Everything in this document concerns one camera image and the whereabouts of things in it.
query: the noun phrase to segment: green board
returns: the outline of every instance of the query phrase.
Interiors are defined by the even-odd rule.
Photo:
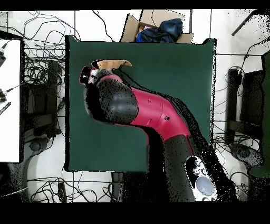
[[[214,39],[204,44],[150,44],[77,42],[70,36],[69,45],[69,171],[147,170],[147,138],[143,131],[100,124],[87,116],[79,75],[84,66],[98,59],[130,61],[132,67],[122,70],[148,89],[181,99],[193,113],[204,138],[210,141]]]

